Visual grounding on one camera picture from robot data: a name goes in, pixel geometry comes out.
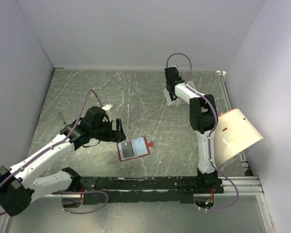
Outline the red leather card holder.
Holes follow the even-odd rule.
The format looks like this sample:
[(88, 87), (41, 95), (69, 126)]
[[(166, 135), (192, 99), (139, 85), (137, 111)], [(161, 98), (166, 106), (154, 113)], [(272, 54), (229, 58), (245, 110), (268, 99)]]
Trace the red leather card holder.
[[(150, 155), (150, 148), (153, 146), (153, 141), (148, 142), (146, 137), (140, 137), (140, 138), (135, 138), (131, 140), (126, 140), (123, 142), (128, 142), (128, 141), (130, 141), (132, 144), (134, 156), (126, 160)], [(119, 148), (120, 143), (117, 143), (117, 151), (118, 151), (119, 160), (123, 162), (126, 160), (121, 159), (120, 148)]]

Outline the white plastic card tray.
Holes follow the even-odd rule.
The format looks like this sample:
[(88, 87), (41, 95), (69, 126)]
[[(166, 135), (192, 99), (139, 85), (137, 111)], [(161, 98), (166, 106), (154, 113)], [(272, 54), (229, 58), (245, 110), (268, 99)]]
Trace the white plastic card tray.
[(197, 89), (193, 81), (177, 84), (174, 95), (167, 88), (163, 90), (168, 106), (179, 106), (184, 102), (189, 104), (191, 98), (197, 97), (196, 91)]

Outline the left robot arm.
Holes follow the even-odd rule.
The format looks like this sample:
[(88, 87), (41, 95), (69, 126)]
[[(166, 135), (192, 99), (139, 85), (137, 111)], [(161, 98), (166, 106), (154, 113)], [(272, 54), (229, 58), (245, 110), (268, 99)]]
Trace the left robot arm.
[(81, 176), (70, 167), (46, 177), (41, 174), (60, 158), (87, 147), (91, 139), (116, 143), (126, 140), (121, 119), (116, 119), (116, 129), (112, 129), (114, 111), (112, 104), (93, 106), (84, 117), (65, 124), (51, 142), (32, 156), (10, 168), (0, 166), (0, 206), (4, 212), (16, 216), (45, 195), (81, 191)]

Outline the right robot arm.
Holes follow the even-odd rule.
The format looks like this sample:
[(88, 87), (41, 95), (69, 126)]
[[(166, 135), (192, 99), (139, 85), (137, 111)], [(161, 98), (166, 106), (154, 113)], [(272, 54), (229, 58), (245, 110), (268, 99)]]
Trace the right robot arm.
[(164, 94), (168, 105), (181, 99), (189, 105), (190, 126), (198, 140), (199, 162), (197, 168), (197, 190), (207, 193), (218, 182), (218, 171), (214, 160), (214, 134), (218, 115), (214, 97), (193, 89), (180, 76), (176, 66), (164, 69), (166, 88)]

